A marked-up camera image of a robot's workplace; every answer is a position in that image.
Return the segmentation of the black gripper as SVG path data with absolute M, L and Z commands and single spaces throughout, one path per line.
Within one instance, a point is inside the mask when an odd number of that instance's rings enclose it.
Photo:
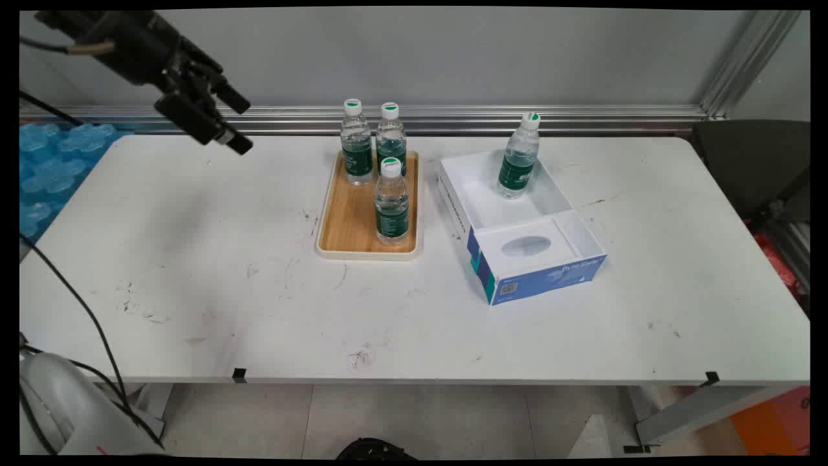
M 96 57 L 135 85 L 182 86 L 188 97 L 164 94 L 155 109 L 199 144 L 228 146 L 239 155 L 252 141 L 222 115 L 215 97 L 243 115 L 251 103 L 230 85 L 224 68 L 156 11 L 104 11 L 91 26 L 91 42 L 111 42 L 113 50 Z

